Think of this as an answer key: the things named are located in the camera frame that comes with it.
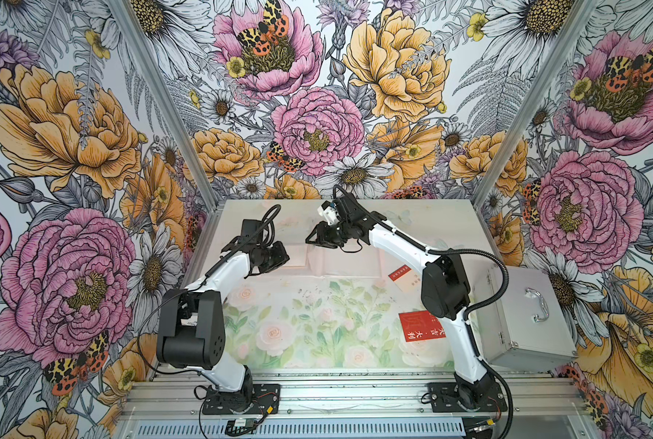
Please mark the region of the pink elephant photo album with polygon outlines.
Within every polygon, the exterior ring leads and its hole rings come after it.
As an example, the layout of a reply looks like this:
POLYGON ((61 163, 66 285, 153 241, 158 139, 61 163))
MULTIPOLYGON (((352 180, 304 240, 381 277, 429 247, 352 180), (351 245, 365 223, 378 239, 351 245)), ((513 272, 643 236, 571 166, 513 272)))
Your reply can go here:
POLYGON ((305 243, 285 245, 290 260, 269 277, 385 278, 404 265, 403 261, 372 246, 349 254, 305 243))

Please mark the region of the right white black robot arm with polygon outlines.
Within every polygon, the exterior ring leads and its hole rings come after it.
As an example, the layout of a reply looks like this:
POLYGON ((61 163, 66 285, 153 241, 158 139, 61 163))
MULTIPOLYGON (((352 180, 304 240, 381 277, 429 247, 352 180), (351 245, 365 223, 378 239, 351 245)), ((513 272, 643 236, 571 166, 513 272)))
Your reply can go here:
POLYGON ((387 218, 366 210, 346 193, 318 208, 321 221, 307 244, 342 249, 351 240, 373 246, 399 259, 421 276, 421 303, 441 323, 454 358, 458 404, 467 410, 482 405, 495 378, 476 345, 467 314, 471 285, 465 272, 467 250, 438 250, 397 229, 387 218))

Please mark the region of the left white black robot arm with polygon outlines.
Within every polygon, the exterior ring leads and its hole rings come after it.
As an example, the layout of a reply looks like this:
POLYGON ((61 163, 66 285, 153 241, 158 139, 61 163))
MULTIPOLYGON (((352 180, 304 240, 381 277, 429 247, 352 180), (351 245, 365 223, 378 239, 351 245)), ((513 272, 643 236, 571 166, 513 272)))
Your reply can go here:
POLYGON ((226 352, 224 301, 246 278, 270 273, 289 261, 274 237, 272 219, 246 219, 240 235, 221 251, 205 276, 165 294, 160 307, 156 358, 211 384, 206 400, 234 413, 254 400, 251 371, 226 352))

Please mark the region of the red and pink card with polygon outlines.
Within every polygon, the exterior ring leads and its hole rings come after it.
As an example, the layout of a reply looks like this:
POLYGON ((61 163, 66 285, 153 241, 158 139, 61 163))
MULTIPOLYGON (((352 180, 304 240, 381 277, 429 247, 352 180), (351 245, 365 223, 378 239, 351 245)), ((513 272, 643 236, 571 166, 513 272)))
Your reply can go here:
POLYGON ((405 294, 421 292, 421 275, 408 265, 401 265, 389 274, 389 278, 405 294))

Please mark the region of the red card gold characters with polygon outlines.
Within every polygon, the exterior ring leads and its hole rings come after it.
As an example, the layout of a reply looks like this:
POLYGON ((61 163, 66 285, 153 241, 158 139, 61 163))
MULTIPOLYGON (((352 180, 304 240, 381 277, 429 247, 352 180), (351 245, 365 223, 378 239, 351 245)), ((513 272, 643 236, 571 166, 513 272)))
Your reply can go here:
POLYGON ((407 343, 446 338, 441 321, 428 311, 401 313, 399 321, 407 343))

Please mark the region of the silver aluminium case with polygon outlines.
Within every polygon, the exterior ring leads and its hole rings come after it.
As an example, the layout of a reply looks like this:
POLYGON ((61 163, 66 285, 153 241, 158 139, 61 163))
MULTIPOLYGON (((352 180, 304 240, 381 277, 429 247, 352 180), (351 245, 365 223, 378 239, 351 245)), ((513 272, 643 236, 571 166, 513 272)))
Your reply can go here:
POLYGON ((577 349, 549 276, 509 267, 505 294, 474 312, 479 346, 493 366, 546 372, 573 361, 577 349))

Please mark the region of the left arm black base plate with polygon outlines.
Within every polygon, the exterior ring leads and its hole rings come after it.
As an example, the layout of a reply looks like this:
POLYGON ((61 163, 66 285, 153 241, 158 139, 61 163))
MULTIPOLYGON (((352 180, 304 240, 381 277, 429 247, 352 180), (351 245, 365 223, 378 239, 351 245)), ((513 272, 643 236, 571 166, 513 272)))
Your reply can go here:
POLYGON ((282 386, 277 383, 254 384, 236 393, 211 391, 202 398, 203 415, 264 415, 279 411, 282 386))

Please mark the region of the aluminium front rail frame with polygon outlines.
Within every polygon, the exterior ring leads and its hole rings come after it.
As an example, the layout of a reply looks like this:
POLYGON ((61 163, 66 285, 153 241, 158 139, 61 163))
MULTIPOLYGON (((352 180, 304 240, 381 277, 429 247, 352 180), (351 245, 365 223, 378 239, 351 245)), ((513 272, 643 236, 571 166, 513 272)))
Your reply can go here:
POLYGON ((499 391, 482 408, 460 411, 434 395, 450 373, 434 369, 258 371, 258 403, 276 413, 220 413, 202 402, 205 381, 160 376, 131 391, 117 438, 599 438, 601 433, 567 379, 505 375, 512 404, 499 391))

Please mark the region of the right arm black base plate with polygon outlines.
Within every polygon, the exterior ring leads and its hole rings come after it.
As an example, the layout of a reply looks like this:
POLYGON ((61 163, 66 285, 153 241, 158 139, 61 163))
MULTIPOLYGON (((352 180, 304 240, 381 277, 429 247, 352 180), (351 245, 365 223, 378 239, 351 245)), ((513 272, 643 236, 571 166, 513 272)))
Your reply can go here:
POLYGON ((507 398, 502 388, 494 382, 489 388, 477 393, 461 387, 456 382, 430 382, 427 384, 429 402, 434 413, 505 413, 507 398))

